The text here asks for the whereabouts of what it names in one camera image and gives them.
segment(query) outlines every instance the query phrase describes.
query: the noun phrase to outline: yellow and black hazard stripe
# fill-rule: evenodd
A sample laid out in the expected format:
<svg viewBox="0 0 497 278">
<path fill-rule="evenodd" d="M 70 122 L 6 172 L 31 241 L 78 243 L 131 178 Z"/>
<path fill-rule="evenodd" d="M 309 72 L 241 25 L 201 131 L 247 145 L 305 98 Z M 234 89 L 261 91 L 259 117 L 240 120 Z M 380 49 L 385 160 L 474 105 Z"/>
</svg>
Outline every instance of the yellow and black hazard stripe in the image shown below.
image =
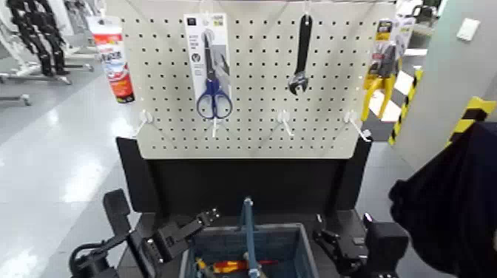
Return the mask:
<svg viewBox="0 0 497 278">
<path fill-rule="evenodd" d="M 469 129 L 476 121 L 485 121 L 487 116 L 496 108 L 496 104 L 496 101 L 484 101 L 479 97 L 472 97 L 445 146 L 449 146 L 459 139 L 466 129 Z"/>
<path fill-rule="evenodd" d="M 395 123 L 395 125 L 393 125 L 392 133 L 388 138 L 388 143 L 390 143 L 390 145 L 394 145 L 397 137 L 399 136 L 400 127 L 402 126 L 402 122 L 408 114 L 409 105 L 413 101 L 414 95 L 416 94 L 416 88 L 419 82 L 421 81 L 422 76 L 423 76 L 423 71 L 420 69 L 418 69 L 414 74 L 413 84 L 411 85 L 409 93 L 408 95 L 406 95 L 404 103 L 402 104 L 402 108 L 400 109 L 401 112 L 399 115 L 399 119 Z"/>
</svg>

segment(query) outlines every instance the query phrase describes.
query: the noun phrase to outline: white wall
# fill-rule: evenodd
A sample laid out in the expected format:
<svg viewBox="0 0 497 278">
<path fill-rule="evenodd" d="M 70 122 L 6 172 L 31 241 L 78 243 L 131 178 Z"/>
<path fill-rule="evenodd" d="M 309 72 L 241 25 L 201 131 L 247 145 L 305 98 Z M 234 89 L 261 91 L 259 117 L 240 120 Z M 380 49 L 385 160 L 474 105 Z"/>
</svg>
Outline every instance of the white wall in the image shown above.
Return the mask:
<svg viewBox="0 0 497 278">
<path fill-rule="evenodd" d="M 425 74 L 395 149 L 419 169 L 440 152 L 473 96 L 497 99 L 497 1 L 450 0 L 431 39 Z M 456 34 L 464 18 L 481 21 L 467 43 Z"/>
</svg>

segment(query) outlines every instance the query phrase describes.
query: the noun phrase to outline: scissors handle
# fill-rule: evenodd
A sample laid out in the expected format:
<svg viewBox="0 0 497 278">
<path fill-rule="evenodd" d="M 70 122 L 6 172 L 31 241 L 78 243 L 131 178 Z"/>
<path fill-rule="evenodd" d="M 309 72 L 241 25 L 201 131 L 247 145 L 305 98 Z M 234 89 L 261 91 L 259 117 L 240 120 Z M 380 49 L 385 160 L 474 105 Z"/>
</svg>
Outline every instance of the scissors handle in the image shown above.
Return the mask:
<svg viewBox="0 0 497 278">
<path fill-rule="evenodd" d="M 206 87 L 206 91 L 197 101 L 197 111 L 199 115 L 209 120 L 213 118 L 224 119 L 228 117 L 233 110 L 233 103 L 229 96 L 221 89 L 218 79 L 207 79 Z M 209 108 L 201 108 L 200 105 L 202 103 L 210 104 Z"/>
</svg>

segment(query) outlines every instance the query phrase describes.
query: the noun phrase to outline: black clamp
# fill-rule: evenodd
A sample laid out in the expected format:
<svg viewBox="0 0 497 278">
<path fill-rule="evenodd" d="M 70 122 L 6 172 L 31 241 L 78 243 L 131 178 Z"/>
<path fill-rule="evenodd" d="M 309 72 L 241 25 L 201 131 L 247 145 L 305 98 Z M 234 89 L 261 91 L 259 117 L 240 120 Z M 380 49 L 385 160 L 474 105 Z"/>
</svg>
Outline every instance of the black clamp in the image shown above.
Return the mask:
<svg viewBox="0 0 497 278">
<path fill-rule="evenodd" d="M 107 262 L 107 254 L 110 249 L 124 242 L 143 277 L 160 277 L 163 265 L 190 248 L 193 236 L 220 217 L 214 208 L 199 213 L 184 226 L 169 222 L 154 230 L 151 237 L 142 237 L 138 231 L 131 230 L 127 217 L 130 210 L 122 189 L 104 195 L 104 208 L 115 236 L 101 243 L 77 247 L 69 260 L 72 278 L 118 278 L 117 271 Z M 83 250 L 91 251 L 78 256 Z"/>
<path fill-rule="evenodd" d="M 325 221 L 319 215 L 316 224 L 313 240 L 334 262 L 340 275 L 351 278 L 399 277 L 396 267 L 409 242 L 399 224 L 377 222 L 369 214 L 365 214 L 365 238 L 328 231 Z"/>
</svg>

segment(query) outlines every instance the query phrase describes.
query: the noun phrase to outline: black panel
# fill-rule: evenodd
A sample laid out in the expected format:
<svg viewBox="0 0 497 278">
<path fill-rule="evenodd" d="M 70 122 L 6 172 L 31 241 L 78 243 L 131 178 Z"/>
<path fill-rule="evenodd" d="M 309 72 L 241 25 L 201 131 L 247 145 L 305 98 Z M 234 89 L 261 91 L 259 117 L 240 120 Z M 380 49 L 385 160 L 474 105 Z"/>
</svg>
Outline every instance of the black panel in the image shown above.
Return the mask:
<svg viewBox="0 0 497 278">
<path fill-rule="evenodd" d="M 136 140 L 118 139 L 132 207 L 138 212 L 196 215 L 218 207 L 238 215 L 245 196 L 255 214 L 353 209 L 371 143 L 348 160 L 144 160 Z"/>
<path fill-rule="evenodd" d="M 340 170 L 342 172 L 340 184 L 336 187 L 336 194 L 332 195 L 332 199 L 328 201 L 327 215 L 332 215 L 336 210 L 346 211 L 356 207 L 371 145 L 371 142 L 364 142 L 360 139 L 357 141 L 354 155 L 344 163 Z"/>
<path fill-rule="evenodd" d="M 134 211 L 159 212 L 158 195 L 149 170 L 134 139 L 116 138 L 129 196 Z"/>
<path fill-rule="evenodd" d="M 151 160 L 163 211 L 196 214 L 217 206 L 239 215 L 245 196 L 256 214 L 323 211 L 346 160 Z"/>
</svg>

